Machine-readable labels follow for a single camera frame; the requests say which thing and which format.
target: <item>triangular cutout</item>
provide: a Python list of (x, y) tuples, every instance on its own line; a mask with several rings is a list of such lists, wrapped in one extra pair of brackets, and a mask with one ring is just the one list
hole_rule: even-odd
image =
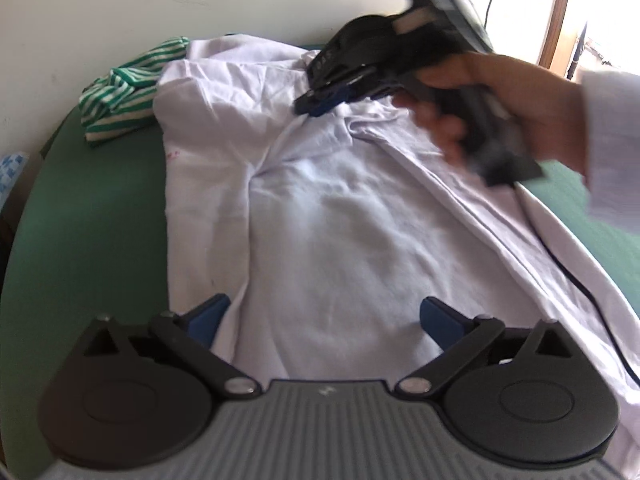
[(562, 342), (560, 336), (553, 330), (547, 330), (542, 336), (542, 341), (536, 350), (536, 354), (553, 355), (554, 357), (571, 357), (571, 352)]
[(106, 328), (103, 328), (95, 335), (94, 339), (89, 343), (89, 346), (84, 351), (84, 355), (87, 357), (97, 355), (114, 355), (117, 353), (118, 347)]

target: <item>blue and white checkered fabric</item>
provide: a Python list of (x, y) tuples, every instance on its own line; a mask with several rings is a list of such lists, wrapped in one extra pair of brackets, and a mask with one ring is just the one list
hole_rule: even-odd
[(0, 210), (28, 160), (29, 155), (23, 152), (11, 153), (0, 158)]

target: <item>person's arm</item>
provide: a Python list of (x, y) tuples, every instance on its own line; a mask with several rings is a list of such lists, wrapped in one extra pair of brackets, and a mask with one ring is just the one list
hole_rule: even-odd
[[(586, 177), (595, 218), (640, 231), (640, 77), (588, 73), (577, 85), (536, 65), (482, 54), (451, 56), (418, 77), (436, 88), (491, 87), (520, 119), (538, 160), (558, 160)], [(448, 162), (464, 166), (462, 120), (406, 93), (394, 103), (414, 112)]]
[(640, 76), (582, 76), (588, 124), (589, 211), (599, 220), (640, 232)]

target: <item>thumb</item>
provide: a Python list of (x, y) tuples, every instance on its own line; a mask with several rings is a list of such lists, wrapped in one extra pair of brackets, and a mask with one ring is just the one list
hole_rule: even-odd
[(421, 68), (417, 78), (432, 88), (458, 88), (480, 83), (476, 67), (482, 54), (454, 54), (437, 65)]

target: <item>gray gripper base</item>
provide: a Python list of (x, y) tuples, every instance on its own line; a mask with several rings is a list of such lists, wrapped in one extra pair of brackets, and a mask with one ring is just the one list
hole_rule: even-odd
[(491, 462), (449, 434), (424, 402), (396, 399), (382, 382), (274, 381), (227, 402), (193, 444), (131, 471), (56, 462), (40, 480), (621, 480), (592, 460), (559, 470)]

